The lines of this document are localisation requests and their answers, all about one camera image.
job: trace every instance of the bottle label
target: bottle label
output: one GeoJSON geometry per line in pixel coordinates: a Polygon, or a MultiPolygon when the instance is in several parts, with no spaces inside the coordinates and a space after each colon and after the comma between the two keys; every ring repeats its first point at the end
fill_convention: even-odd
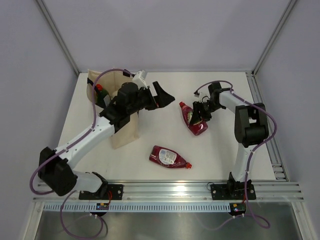
{"type": "Polygon", "coordinates": [[[159,152],[159,160],[164,165],[172,165],[175,163],[175,160],[177,158],[177,154],[173,151],[169,151],[166,149],[161,149],[159,152]]]}
{"type": "Polygon", "coordinates": [[[187,122],[188,122],[188,124],[190,124],[191,119],[192,119],[192,111],[189,111],[189,112],[188,112],[188,115],[187,115],[187,122]]]}

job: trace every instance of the metal frame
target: metal frame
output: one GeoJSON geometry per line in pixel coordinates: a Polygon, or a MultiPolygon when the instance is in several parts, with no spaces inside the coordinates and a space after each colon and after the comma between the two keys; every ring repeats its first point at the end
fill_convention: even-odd
{"type": "Polygon", "coordinates": [[[262,66],[263,62],[265,61],[268,53],[270,52],[271,48],[273,47],[273,45],[275,44],[280,32],[282,31],[285,23],[287,22],[292,10],[294,9],[294,7],[296,6],[298,0],[290,0],[288,5],[286,6],[278,24],[276,25],[275,29],[273,30],[273,33],[271,35],[271,37],[269,38],[266,46],[263,49],[263,52],[261,54],[261,56],[259,57],[258,62],[256,63],[256,65],[253,68],[253,75],[257,75],[260,67],[262,66]]]}
{"type": "MultiPolygon", "coordinates": [[[[246,73],[249,87],[254,102],[263,102],[262,95],[259,91],[257,81],[253,74],[246,73]]],[[[257,199],[252,202],[280,203],[290,202],[292,204],[298,227],[304,240],[315,239],[315,233],[312,228],[308,213],[305,211],[304,198],[300,186],[297,182],[290,182],[286,167],[283,164],[276,141],[270,141],[267,144],[271,164],[274,174],[277,178],[275,181],[253,181],[257,199]]],[[[198,206],[207,208],[214,204],[238,203],[239,201],[213,201],[211,193],[207,188],[208,183],[221,183],[222,180],[202,180],[202,181],[110,181],[111,184],[123,184],[123,199],[115,204],[119,211],[126,209],[127,212],[161,212],[149,206],[166,206],[166,212],[179,212],[173,206],[186,206],[185,212],[192,212],[198,206]]],[[[48,191],[49,187],[40,182],[37,186],[38,191],[48,191]]],[[[29,225],[25,238],[34,239],[39,226],[41,214],[43,211],[58,211],[59,206],[65,197],[59,197],[55,193],[46,196],[34,196],[34,210],[30,216],[29,225]]],[[[68,199],[70,208],[80,209],[81,206],[93,206],[101,201],[83,201],[79,200],[79,192],[74,193],[68,199]]],[[[82,209],[81,212],[89,212],[90,207],[82,209]]]]}
{"type": "Polygon", "coordinates": [[[80,70],[79,70],[74,58],[70,54],[70,52],[67,48],[67,45],[65,44],[65,41],[63,40],[63,38],[62,38],[62,36],[61,36],[61,34],[55,24],[55,21],[54,21],[53,17],[51,16],[45,2],[43,0],[34,0],[34,2],[38,6],[42,16],[44,17],[50,30],[52,31],[54,38],[57,40],[57,43],[59,44],[66,60],[69,62],[71,68],[73,69],[74,74],[78,77],[80,74],[80,70]]]}

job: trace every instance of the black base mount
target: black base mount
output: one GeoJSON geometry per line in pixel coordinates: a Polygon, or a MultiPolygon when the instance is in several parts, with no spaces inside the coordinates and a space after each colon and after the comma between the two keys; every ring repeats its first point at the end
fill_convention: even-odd
{"type": "Polygon", "coordinates": [[[109,200],[108,192],[111,192],[111,200],[122,200],[124,186],[122,184],[108,184],[107,192],[103,196],[97,196],[95,193],[83,191],[79,193],[79,200],[109,200]]]}
{"type": "MultiPolygon", "coordinates": [[[[212,200],[244,200],[245,199],[245,183],[235,181],[231,172],[227,183],[211,184],[210,191],[212,200]]],[[[246,186],[248,200],[256,200],[256,191],[251,180],[247,181],[246,186]]]]}

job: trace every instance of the red squeeze bottle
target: red squeeze bottle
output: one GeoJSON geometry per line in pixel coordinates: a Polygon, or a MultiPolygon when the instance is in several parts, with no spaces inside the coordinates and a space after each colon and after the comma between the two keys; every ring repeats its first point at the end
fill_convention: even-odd
{"type": "Polygon", "coordinates": [[[192,165],[177,152],[162,146],[154,146],[149,160],[169,169],[190,169],[192,165]]]}
{"type": "Polygon", "coordinates": [[[186,105],[183,101],[179,103],[182,111],[183,120],[186,124],[186,126],[190,129],[190,131],[198,136],[202,134],[205,130],[208,129],[208,125],[205,121],[199,121],[196,124],[190,125],[190,121],[192,118],[193,109],[186,105]]]}

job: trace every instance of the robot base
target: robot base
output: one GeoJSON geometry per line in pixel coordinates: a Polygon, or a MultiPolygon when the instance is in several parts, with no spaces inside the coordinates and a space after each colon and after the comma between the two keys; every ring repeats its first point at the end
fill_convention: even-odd
{"type": "MultiPolygon", "coordinates": [[[[124,193],[124,186],[122,184],[108,184],[108,191],[111,192],[112,198],[111,200],[122,200],[122,195],[124,193]]],[[[105,194],[103,197],[97,197],[92,192],[84,191],[80,192],[79,200],[109,200],[108,194],[105,194]]]]}
{"type": "MultiPolygon", "coordinates": [[[[222,184],[211,184],[210,191],[212,200],[244,200],[245,199],[245,191],[244,189],[235,190],[234,192],[230,192],[227,188],[226,183],[222,184]]],[[[247,196],[248,200],[256,200],[256,191],[255,187],[250,184],[247,187],[247,196]]]]}

